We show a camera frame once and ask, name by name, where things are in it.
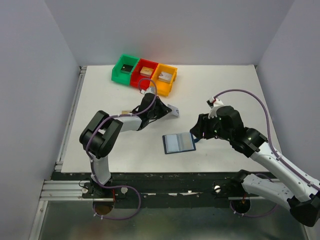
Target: cable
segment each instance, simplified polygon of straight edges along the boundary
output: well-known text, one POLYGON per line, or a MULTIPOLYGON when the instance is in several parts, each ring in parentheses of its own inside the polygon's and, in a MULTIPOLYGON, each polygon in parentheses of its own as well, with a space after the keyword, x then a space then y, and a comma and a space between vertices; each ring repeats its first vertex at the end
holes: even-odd
POLYGON ((140 114, 143 114, 145 113, 146 111, 148 111, 152 106, 153 104, 156 102, 156 98, 157 98, 157 86, 156 86, 156 83, 151 80, 150 78, 147 78, 147 77, 144 77, 142 79, 140 79, 140 81, 138 82, 138 88, 139 90, 141 91, 141 88, 140 88, 140 83, 141 81, 143 80, 149 80, 151 83, 153 83, 154 85, 154 98, 152 100, 152 102, 150 103, 150 105, 144 109, 143 111, 140 111, 140 112, 137 112, 135 114, 120 114, 120 115, 112 115, 112 116, 109 116, 107 117, 105 120, 103 120, 99 126, 94 130, 92 136, 90 137, 87 145, 86 145, 86 148, 85 148, 85 152, 86 154, 89 156, 90 158, 90 167, 91 167, 91 172, 92 172, 92 175, 94 177, 94 180, 95 182, 103 189, 120 189, 120 188, 128 188, 128 189, 131 189, 133 190, 137 196, 138 196, 138 207, 136 209, 136 211, 131 214, 130 216, 126 216, 126 217, 111 217, 111 216, 104 216, 104 215, 100 215, 99 217, 101 218, 104 218, 104 219, 110 219, 110 220, 125 220, 125 219, 130 219, 132 218, 133 216, 135 216, 139 210, 140 210, 140 207, 141 207, 141 196, 140 196, 140 193, 132 186, 127 186, 127 185, 117 185, 117 186, 104 186, 99 180, 98 180, 98 177, 96 175, 96 172, 95 172, 95 169, 94 169, 94 157, 91 155, 91 153, 89 153, 89 146, 90 144, 92 143, 92 140, 93 138, 95 137, 95 135, 97 134, 97 132, 102 128, 102 126, 107 122, 109 121, 110 119, 113 119, 113 118, 119 118, 119 117, 134 117, 134 116, 138 116, 140 114))
POLYGON ((265 107, 264 103, 253 93, 247 91, 247 90, 243 90, 243 89, 229 89, 229 90, 225 90, 222 91, 220 93, 218 93, 217 95, 215 95, 213 98, 216 99, 217 97, 219 97, 222 94, 225 93, 229 93, 229 92, 242 92, 242 93, 246 93, 249 94, 250 96, 254 97, 261 105, 261 107, 263 108, 264 114, 265 114, 265 119, 266 119, 266 129, 267 129, 267 135, 268 135, 268 140, 269 140, 269 146, 273 152, 273 154, 276 156, 276 158, 283 164, 285 165, 291 172, 293 172, 295 175, 297 175, 299 178, 301 178, 304 182, 306 182, 309 186, 312 186, 314 189, 316 189, 317 191, 320 191, 320 187, 315 185, 313 182, 309 181, 307 178, 305 178, 302 174, 300 174, 297 170, 295 170, 292 166, 290 166, 289 163, 287 163, 276 151, 276 149, 274 148, 274 145, 272 144, 272 140, 271 140, 271 129, 270 129, 270 121, 269 121, 269 116, 268 116, 268 111, 267 108, 265 107))
MULTIPOLYGON (((268 179, 270 182, 273 183, 273 181, 271 180, 271 178, 268 177, 267 175, 264 175, 264 174, 262 174, 262 173, 257 173, 256 176, 257 176, 257 177, 258 177, 258 176, 265 177, 266 179, 268 179)), ((262 217, 266 217, 266 216, 268 216, 268 215, 270 215, 270 214, 273 214, 273 213, 277 210, 278 206, 279 206, 279 205, 276 204, 270 211, 267 211, 266 213, 263 213, 263 214, 260 214, 260 215, 249 215, 249 214, 244 214, 244 213, 239 213, 239 212, 237 212, 237 211, 235 210, 234 206, 233 206, 232 201, 230 201, 230 208, 231 208, 231 210, 233 211, 234 214, 239 215, 239 216, 242 216, 242 217, 246 217, 246 218, 253 218, 253 219, 262 218, 262 217)))

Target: tabletop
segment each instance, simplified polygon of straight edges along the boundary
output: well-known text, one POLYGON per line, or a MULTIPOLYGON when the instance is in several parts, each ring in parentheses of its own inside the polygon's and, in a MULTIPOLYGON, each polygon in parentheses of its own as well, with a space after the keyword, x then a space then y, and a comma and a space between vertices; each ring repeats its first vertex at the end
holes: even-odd
MULTIPOLYGON (((202 139, 196 151, 165 154, 162 136, 189 132, 197 123, 199 114, 210 107, 206 101, 228 89, 244 89, 266 103, 253 65, 176 65, 177 77, 165 104, 179 109, 180 117, 166 115, 141 131, 119 134, 109 154, 111 172, 174 173, 174 172, 238 172, 241 169, 259 172, 264 167, 236 152, 227 141, 202 139)), ((88 66, 78 96, 74 119, 69 129, 63 155, 62 173, 89 173, 89 158, 79 137, 99 110, 110 115, 132 110, 143 98, 139 90, 111 81, 113 65, 88 66)), ((238 110, 246 127, 267 135, 266 119, 260 104, 250 95, 230 92, 219 97, 225 105, 238 110)), ((280 150, 271 121, 274 146, 280 150)))

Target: plastic bin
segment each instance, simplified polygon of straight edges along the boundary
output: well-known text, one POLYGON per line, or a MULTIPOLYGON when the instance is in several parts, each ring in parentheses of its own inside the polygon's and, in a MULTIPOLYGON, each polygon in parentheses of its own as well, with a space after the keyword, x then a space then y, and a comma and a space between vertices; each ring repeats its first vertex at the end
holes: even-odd
MULTIPOLYGON (((141 58, 139 60, 138 64, 136 65, 135 69, 133 70, 132 74, 131 74, 130 85, 132 87, 138 88, 139 81, 141 79, 143 79, 143 78, 147 78, 146 76, 140 75, 140 71, 141 71, 141 69, 143 67, 147 67, 147 68, 153 69, 153 72, 152 72, 151 77, 150 77, 150 78, 152 78, 154 73, 155 73, 155 71, 156 71, 156 69, 157 69, 157 66, 158 66, 157 62, 148 61, 148 60, 145 60, 145 59, 141 58)), ((149 86, 150 86, 150 81, 148 81, 148 80, 143 80, 140 83, 140 87, 143 90, 146 90, 149 86)))
POLYGON ((158 67, 156 68, 156 70, 151 78, 155 82, 157 94, 165 96, 165 97, 167 97, 169 95, 169 93, 171 92, 171 89, 172 89, 173 82, 176 80, 176 77, 177 77, 177 70, 178 69, 173 66, 164 65, 161 63, 158 64, 158 67), (172 78, 171 78, 170 83, 159 80, 159 75, 162 71, 169 73, 169 74, 172 74, 172 78))
POLYGON ((112 69, 111 80, 116 83, 129 85, 132 72, 135 70, 139 60, 140 60, 140 58, 138 58, 138 57, 130 56, 127 54, 122 54, 121 57, 119 58, 118 62, 116 63, 116 65, 112 69), (129 74, 121 72, 121 68, 124 64, 128 64, 128 65, 133 66, 133 68, 129 74))

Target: gray wall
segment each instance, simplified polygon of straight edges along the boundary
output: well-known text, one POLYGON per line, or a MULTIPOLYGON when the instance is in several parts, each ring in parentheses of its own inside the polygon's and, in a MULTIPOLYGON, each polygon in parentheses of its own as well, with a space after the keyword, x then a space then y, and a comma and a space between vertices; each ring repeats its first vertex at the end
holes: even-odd
POLYGON ((45 0, 80 65, 258 64, 294 0, 45 0))
POLYGON ((283 153, 320 179, 320 1, 294 2, 257 72, 283 153))
POLYGON ((0 7, 0 239, 28 238, 79 74, 42 0, 0 7))

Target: small box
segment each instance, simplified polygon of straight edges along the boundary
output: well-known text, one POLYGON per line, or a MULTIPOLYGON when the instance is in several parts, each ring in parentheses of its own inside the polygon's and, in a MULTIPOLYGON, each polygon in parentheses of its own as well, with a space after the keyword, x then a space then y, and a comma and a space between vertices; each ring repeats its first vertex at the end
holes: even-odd
POLYGON ((165 83, 170 83, 172 79, 172 74, 170 73, 167 73, 165 71, 162 71, 160 74, 159 74, 159 80, 162 81, 162 82, 165 82, 165 83))
POLYGON ((140 75, 150 78, 153 71, 152 68, 144 66, 140 71, 140 75))
POLYGON ((134 66, 128 65, 128 64, 123 64, 122 68, 121 68, 121 72, 124 74, 129 74, 132 69, 134 68, 134 66))

